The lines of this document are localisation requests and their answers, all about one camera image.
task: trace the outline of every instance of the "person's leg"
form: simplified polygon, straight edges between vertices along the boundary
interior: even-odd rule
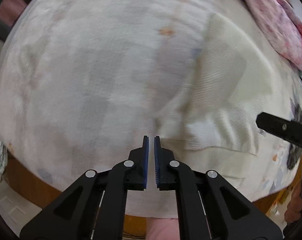
[[[178,219],[146,218],[146,240],[180,240]]]

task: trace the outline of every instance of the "triangular cutout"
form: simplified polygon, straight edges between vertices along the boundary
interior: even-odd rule
[[[238,220],[250,213],[250,209],[235,197],[227,188],[220,188],[232,219]]]
[[[57,208],[54,209],[54,214],[66,220],[70,220],[82,191],[82,186],[73,191]]]

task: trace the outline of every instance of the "pink tie-dye fabric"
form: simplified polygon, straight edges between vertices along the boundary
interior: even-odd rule
[[[302,70],[302,21],[286,0],[245,0],[272,47]]]

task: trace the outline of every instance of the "silver screw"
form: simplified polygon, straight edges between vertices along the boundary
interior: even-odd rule
[[[170,166],[171,167],[178,167],[180,163],[178,161],[170,161]]]
[[[216,178],[218,176],[216,171],[208,171],[208,176],[210,178]]]
[[[124,166],[126,167],[132,167],[134,165],[134,162],[131,160],[127,160],[124,162]]]
[[[85,176],[87,176],[88,178],[93,178],[95,176],[95,171],[89,170],[85,173]]]

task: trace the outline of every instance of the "human hand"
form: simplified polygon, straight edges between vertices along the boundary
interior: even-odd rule
[[[302,210],[302,199],[300,197],[301,193],[301,180],[296,184],[293,189],[291,200],[287,206],[287,210],[284,213],[284,220],[287,223],[292,223],[297,221],[301,217],[300,211]]]

